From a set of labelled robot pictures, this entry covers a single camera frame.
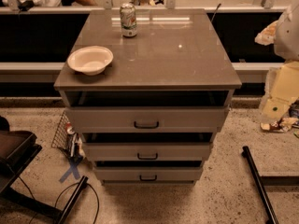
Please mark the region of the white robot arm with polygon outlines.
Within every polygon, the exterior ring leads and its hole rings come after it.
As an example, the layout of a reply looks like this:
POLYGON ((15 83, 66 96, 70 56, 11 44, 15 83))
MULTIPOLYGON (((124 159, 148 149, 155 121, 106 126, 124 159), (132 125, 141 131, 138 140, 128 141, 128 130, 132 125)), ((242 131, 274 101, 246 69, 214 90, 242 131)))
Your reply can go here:
POLYGON ((299 0, 293 0, 278 19, 274 51, 285 60, 299 60, 299 0))

